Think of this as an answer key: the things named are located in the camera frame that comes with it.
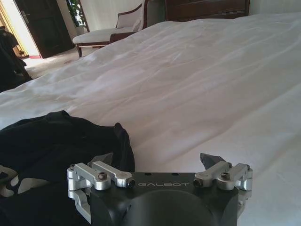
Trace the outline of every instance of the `wooden dresser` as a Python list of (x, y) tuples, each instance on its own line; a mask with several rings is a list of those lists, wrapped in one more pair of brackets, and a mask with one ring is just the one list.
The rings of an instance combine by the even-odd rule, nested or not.
[(167, 21), (234, 19), (249, 15), (250, 0), (165, 0)]

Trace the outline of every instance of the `dark wooden door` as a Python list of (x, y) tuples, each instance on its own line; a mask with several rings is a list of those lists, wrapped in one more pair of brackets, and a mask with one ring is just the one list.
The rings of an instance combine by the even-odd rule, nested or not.
[(15, 0), (43, 58), (73, 48), (56, 0)]

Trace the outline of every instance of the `white bed sheet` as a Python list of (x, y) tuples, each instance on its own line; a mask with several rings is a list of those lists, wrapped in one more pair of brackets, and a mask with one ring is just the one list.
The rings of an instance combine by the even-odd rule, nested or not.
[(59, 110), (120, 122), (137, 171), (249, 163), (239, 225), (301, 225), (300, 13), (157, 24), (0, 94), (0, 129)]

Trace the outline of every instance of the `screw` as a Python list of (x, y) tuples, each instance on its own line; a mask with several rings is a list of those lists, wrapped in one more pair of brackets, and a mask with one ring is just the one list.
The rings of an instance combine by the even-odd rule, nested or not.
[(222, 177), (223, 179), (225, 179), (225, 180), (230, 180), (230, 174), (227, 173), (227, 172), (223, 172), (223, 173), (221, 174), (221, 177)]
[(105, 180), (107, 178), (107, 174), (104, 172), (101, 172), (98, 174), (98, 179)]
[(127, 185), (126, 185), (126, 188), (133, 188), (135, 186), (136, 182), (134, 179), (129, 179), (127, 181)]
[(195, 187), (202, 187), (203, 186), (203, 181), (202, 180), (200, 180), (200, 179), (194, 179), (193, 180), (193, 185), (195, 186)]

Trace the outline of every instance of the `black jacket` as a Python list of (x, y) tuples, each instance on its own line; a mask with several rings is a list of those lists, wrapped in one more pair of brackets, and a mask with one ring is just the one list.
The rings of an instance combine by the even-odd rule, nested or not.
[(106, 153), (113, 153), (112, 166), (134, 172), (129, 136), (119, 123), (97, 126), (61, 111), (2, 129), (0, 225), (86, 225), (68, 198), (66, 169)]

